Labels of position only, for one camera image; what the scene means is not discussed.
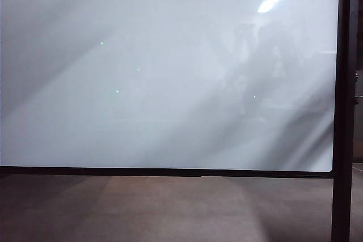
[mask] white board surface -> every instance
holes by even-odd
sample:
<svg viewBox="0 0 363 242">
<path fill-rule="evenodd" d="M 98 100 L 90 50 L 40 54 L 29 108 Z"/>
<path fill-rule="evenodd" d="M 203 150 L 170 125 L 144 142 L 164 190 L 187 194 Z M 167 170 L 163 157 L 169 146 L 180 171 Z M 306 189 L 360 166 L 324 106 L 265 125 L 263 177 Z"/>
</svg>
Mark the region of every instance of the white board surface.
<svg viewBox="0 0 363 242">
<path fill-rule="evenodd" d="M 330 171 L 338 0 L 1 0 L 1 165 Z"/>
</svg>

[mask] gray carpet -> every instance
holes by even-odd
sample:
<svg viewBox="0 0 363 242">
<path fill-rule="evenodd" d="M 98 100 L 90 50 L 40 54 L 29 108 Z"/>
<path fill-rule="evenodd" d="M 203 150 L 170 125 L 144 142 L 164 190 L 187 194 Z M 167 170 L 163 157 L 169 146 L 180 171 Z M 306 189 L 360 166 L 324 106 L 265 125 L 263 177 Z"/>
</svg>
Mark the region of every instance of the gray carpet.
<svg viewBox="0 0 363 242">
<path fill-rule="evenodd" d="M 332 180 L 11 175 L 0 179 L 0 241 L 330 241 L 331 205 Z"/>
</svg>

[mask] black metal frame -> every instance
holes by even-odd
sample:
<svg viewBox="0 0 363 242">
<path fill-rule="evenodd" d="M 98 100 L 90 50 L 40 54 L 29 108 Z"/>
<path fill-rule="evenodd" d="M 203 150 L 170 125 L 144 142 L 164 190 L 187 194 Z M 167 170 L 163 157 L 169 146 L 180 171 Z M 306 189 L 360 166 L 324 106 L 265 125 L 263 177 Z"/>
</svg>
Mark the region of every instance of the black metal frame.
<svg viewBox="0 0 363 242">
<path fill-rule="evenodd" d="M 229 176 L 333 179 L 332 241 L 349 241 L 358 0 L 339 0 L 333 170 L 331 172 L 172 168 L 0 167 L 3 174 L 94 176 Z"/>
</svg>

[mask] metal stand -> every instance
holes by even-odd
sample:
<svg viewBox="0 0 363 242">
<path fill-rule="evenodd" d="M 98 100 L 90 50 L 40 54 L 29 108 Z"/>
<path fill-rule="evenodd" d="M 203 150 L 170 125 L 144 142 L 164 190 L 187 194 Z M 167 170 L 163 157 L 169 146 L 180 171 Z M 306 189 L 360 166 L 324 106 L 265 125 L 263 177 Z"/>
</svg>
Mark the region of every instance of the metal stand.
<svg viewBox="0 0 363 242">
<path fill-rule="evenodd" d="M 357 22 L 358 0 L 340 0 L 335 128 L 341 129 L 334 135 L 333 242 L 348 242 L 350 235 Z"/>
</svg>

